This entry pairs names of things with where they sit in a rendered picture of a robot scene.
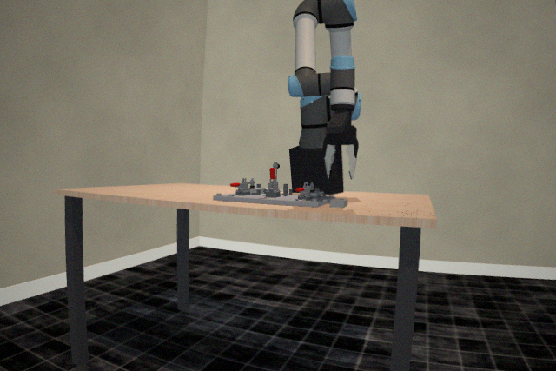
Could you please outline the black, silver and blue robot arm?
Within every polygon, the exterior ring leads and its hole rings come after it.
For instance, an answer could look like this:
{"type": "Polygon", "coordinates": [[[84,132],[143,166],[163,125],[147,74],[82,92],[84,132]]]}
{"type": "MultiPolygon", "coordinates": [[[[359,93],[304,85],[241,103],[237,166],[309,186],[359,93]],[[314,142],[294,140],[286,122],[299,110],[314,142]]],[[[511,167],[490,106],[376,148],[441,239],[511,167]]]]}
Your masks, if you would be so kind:
{"type": "Polygon", "coordinates": [[[299,148],[323,148],[326,133],[343,133],[349,112],[331,111],[331,105],[352,104],[352,120],[360,116],[361,94],[354,87],[350,33],[354,21],[357,21],[354,0],[304,0],[295,11],[295,74],[288,77],[288,92],[292,97],[301,97],[299,148]],[[324,23],[329,31],[330,73],[316,74],[315,29],[318,23],[324,23]]]}

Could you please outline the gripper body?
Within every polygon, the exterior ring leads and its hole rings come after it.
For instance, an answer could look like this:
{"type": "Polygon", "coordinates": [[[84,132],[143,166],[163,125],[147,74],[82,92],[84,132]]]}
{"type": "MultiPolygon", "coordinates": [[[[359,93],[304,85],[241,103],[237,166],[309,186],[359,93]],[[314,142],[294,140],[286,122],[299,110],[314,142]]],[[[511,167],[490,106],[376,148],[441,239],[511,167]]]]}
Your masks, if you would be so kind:
{"type": "Polygon", "coordinates": [[[343,133],[338,134],[328,134],[328,138],[333,145],[349,145],[349,141],[352,138],[352,134],[355,133],[356,135],[356,127],[351,125],[351,111],[354,111],[354,105],[352,104],[333,104],[331,105],[331,110],[340,112],[340,111],[349,111],[349,121],[347,123],[346,128],[344,129],[343,133]]]}

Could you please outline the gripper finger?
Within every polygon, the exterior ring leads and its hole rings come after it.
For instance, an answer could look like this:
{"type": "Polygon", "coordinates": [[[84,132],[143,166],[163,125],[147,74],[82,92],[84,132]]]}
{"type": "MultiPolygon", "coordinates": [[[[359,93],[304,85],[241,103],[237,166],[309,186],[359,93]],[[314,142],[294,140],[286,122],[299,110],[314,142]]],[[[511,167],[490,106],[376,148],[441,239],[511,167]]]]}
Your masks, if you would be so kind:
{"type": "Polygon", "coordinates": [[[323,142],[323,154],[324,154],[328,179],[330,179],[331,176],[331,171],[332,171],[331,165],[334,162],[334,153],[335,153],[335,145],[333,145],[333,143],[329,140],[328,134],[326,133],[326,137],[323,142]]]}
{"type": "Polygon", "coordinates": [[[349,145],[346,148],[346,153],[348,154],[348,157],[349,157],[348,164],[350,166],[349,174],[350,174],[351,180],[354,177],[358,147],[359,147],[358,140],[356,139],[355,133],[353,133],[352,138],[349,141],[349,145]]]}

